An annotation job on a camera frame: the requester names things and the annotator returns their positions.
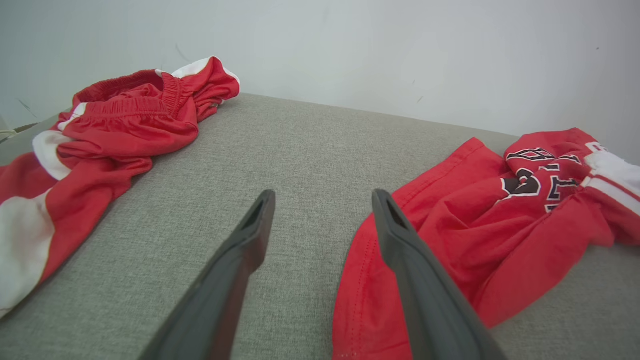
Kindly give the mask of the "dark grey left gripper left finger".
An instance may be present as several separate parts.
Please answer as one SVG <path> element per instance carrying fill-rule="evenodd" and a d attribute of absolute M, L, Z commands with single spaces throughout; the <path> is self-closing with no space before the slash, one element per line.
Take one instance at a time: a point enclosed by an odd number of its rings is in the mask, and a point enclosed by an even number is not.
<path fill-rule="evenodd" d="M 267 189 L 160 326 L 142 360 L 228 360 L 250 276 L 263 264 L 276 194 Z"/>

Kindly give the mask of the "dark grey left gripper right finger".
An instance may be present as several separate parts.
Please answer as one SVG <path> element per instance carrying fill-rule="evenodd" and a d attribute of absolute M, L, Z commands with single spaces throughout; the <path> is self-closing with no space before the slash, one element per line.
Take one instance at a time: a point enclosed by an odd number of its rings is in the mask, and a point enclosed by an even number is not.
<path fill-rule="evenodd" d="M 382 259 L 397 281 L 415 360 L 504 360 L 505 353 L 388 191 L 372 192 Z"/>

